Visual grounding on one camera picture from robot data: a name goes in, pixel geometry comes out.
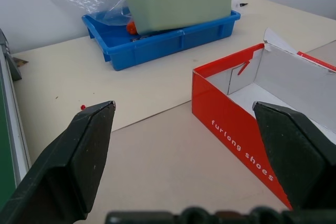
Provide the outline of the green conveyor belt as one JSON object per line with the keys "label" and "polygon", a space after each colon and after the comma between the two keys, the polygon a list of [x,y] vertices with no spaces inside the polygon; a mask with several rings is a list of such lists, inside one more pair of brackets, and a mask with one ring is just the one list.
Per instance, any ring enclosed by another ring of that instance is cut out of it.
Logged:
{"label": "green conveyor belt", "polygon": [[14,82],[22,79],[0,29],[0,211],[31,167]]}

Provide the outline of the orange round item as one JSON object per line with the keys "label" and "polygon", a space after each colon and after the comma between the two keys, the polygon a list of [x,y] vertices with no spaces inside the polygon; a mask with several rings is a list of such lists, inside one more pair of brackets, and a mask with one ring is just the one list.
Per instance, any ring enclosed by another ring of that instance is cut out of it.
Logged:
{"label": "orange round item", "polygon": [[130,35],[138,34],[134,21],[130,21],[126,26],[126,29]]}

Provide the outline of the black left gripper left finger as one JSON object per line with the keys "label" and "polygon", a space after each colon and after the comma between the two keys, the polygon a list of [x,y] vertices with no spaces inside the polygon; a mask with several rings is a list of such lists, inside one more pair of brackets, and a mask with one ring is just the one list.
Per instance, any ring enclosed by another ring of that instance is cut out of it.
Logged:
{"label": "black left gripper left finger", "polygon": [[38,156],[0,211],[0,224],[73,224],[91,212],[107,160],[116,104],[77,113]]}

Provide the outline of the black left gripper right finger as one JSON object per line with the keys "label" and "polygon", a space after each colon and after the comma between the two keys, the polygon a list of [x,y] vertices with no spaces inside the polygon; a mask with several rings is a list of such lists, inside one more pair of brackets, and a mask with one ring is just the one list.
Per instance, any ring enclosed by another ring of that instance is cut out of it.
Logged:
{"label": "black left gripper right finger", "polygon": [[303,113],[256,101],[265,152],[293,209],[336,209],[336,145]]}

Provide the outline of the beige cardboard table sheet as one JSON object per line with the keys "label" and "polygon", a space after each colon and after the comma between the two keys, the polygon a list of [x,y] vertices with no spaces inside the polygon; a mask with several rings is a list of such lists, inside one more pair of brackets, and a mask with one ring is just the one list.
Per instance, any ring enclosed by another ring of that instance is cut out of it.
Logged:
{"label": "beige cardboard table sheet", "polygon": [[194,68],[261,43],[266,28],[305,52],[336,40],[334,19],[268,0],[246,2],[230,37],[121,71],[89,37],[20,52],[27,62],[14,86],[25,133],[58,134],[82,105],[108,100],[117,105],[114,130],[187,102]]}
{"label": "beige cardboard table sheet", "polygon": [[[319,47],[308,55],[336,66],[336,41],[331,45],[329,52]],[[25,133],[32,161],[71,120],[50,137]],[[190,206],[211,212],[255,206],[292,209],[193,114],[192,84],[189,101],[117,130],[112,124],[106,164],[86,223],[103,223],[112,211],[177,213]]]}

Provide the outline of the blue plastic tray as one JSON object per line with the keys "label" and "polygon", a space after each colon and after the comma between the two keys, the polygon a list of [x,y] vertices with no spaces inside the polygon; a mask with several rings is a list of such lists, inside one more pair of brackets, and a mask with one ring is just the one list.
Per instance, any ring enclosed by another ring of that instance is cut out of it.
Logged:
{"label": "blue plastic tray", "polygon": [[99,45],[105,62],[119,71],[201,46],[232,35],[239,12],[212,22],[175,29],[152,36],[130,35],[125,26],[108,26],[82,16],[91,39]]}

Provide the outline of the red shoe box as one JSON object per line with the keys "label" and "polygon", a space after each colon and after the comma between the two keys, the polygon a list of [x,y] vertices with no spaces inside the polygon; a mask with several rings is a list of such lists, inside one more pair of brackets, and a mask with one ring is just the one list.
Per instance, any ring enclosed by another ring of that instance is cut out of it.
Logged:
{"label": "red shoe box", "polygon": [[336,145],[336,66],[293,49],[266,29],[261,44],[193,71],[193,114],[292,208],[265,152],[256,101],[303,113]]}

